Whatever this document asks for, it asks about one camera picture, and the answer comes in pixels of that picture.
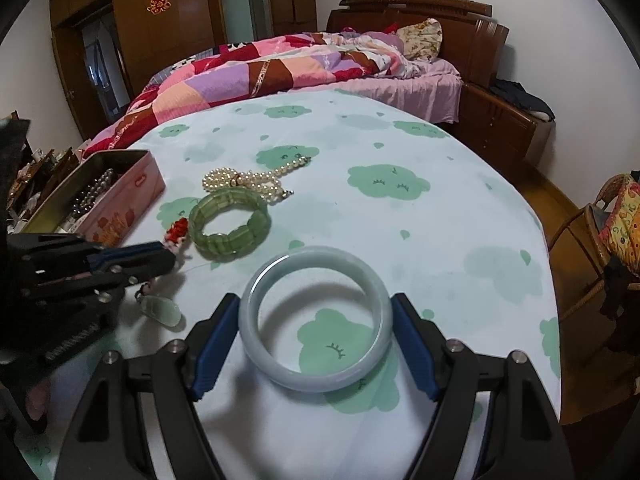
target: pink tin box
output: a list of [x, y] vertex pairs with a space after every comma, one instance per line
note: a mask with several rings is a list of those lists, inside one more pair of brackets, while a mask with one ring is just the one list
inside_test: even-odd
[[[62, 229], [78, 194], [109, 168], [118, 175], [117, 181], [87, 215], [72, 227]], [[163, 190], [164, 180], [151, 152], [97, 152], [60, 183], [34, 213], [22, 232], [75, 232], [88, 241], [115, 247]]]

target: quilt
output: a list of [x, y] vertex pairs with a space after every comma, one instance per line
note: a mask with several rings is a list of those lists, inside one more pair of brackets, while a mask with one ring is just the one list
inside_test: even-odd
[[420, 64], [379, 37], [325, 32], [277, 36], [194, 59], [159, 85], [147, 86], [113, 135], [90, 145], [83, 156], [126, 148], [158, 124], [230, 102], [365, 76], [406, 79], [421, 74]]

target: colorful cushion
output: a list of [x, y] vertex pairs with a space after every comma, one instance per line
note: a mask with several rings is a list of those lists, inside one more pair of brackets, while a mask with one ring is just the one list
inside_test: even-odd
[[640, 184], [627, 175], [600, 240], [636, 276], [640, 276]]
[[407, 59], [420, 57], [431, 61], [440, 51], [442, 26], [434, 18], [399, 28], [397, 34], [404, 43], [404, 56]]
[[382, 32], [384, 34], [395, 34], [398, 31], [398, 24], [397, 23], [392, 23], [391, 25], [389, 25], [385, 30], [383, 30]]

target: wooden headboard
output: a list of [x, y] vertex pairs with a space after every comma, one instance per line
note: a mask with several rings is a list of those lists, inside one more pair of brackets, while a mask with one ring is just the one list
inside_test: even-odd
[[353, 27], [359, 32], [405, 27], [436, 18], [442, 25], [439, 57], [452, 63], [466, 82], [488, 88], [495, 79], [509, 29], [492, 22], [490, 5], [471, 0], [342, 0], [327, 32]]

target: green jade bracelet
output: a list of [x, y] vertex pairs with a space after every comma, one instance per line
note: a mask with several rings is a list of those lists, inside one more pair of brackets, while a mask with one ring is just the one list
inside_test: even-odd
[[[203, 234], [204, 226], [217, 215], [231, 208], [249, 208], [254, 212], [246, 225], [229, 234]], [[189, 215], [189, 236], [203, 256], [229, 261], [253, 251], [271, 228], [267, 203], [256, 192], [244, 187], [218, 189], [204, 197]]]

